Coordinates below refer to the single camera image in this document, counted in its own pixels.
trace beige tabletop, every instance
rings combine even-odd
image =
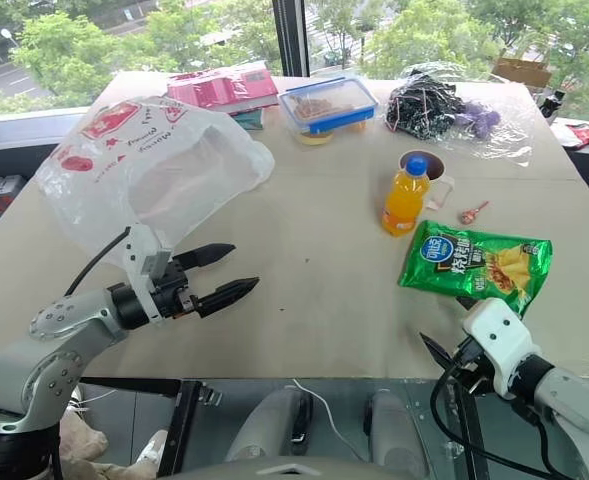
[[[278,79],[280,90],[310,79]],[[88,115],[137,95],[162,94],[164,77],[116,77]],[[371,82],[385,102],[394,82]],[[362,134],[337,134],[328,145],[299,144],[279,109],[265,112],[252,135],[273,153],[271,178],[210,217],[176,248],[210,242],[237,250],[190,275],[198,295],[235,278],[261,282],[237,304],[206,319],[146,326],[99,356],[88,375],[137,377],[434,377],[439,369],[422,331],[454,347],[464,310],[453,298],[401,288],[397,280],[411,236],[380,228],[384,195],[405,151],[440,155],[456,190],[423,218],[457,225],[457,213],[490,200],[475,228],[550,239],[552,269],[526,316],[545,356],[589,375],[589,189],[524,87],[467,85],[479,96],[518,98],[534,118],[528,167],[480,160],[464,151],[392,133],[380,117]],[[88,261],[61,232],[34,182],[0,219],[0,347],[21,337],[29,320],[62,295]],[[99,265],[80,291],[107,287],[124,273]]]

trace potato chips bag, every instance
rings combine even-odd
[[[474,299],[502,298],[522,316],[543,286],[551,262],[549,240],[455,230],[424,221],[416,229],[399,284]]]

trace white mug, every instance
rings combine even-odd
[[[412,155],[420,155],[427,162],[427,176],[430,179],[430,191],[427,193],[425,206],[430,210],[439,210],[445,205],[445,200],[454,190],[454,179],[445,175],[445,164],[436,155],[424,150],[410,150],[398,159],[398,166],[401,170]]]

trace plastic bag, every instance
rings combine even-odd
[[[385,122],[390,130],[405,131],[465,156],[529,164],[538,110],[518,89],[507,87],[509,81],[475,75],[447,62],[412,65],[401,73],[400,81],[388,102]],[[506,88],[488,88],[487,82]]]
[[[173,248],[274,158],[229,115],[161,97],[99,112],[43,162],[36,181],[65,233],[90,255],[143,223]],[[121,265],[122,245],[106,257]]]

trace lollipop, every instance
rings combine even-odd
[[[474,221],[474,219],[476,218],[476,215],[478,214],[478,212],[480,212],[481,209],[483,207],[485,207],[488,203],[490,203],[490,202],[486,200],[478,208],[473,208],[471,210],[465,210],[463,213],[461,213],[461,218],[460,218],[461,219],[461,223],[463,225],[469,225],[469,224],[471,224]]]

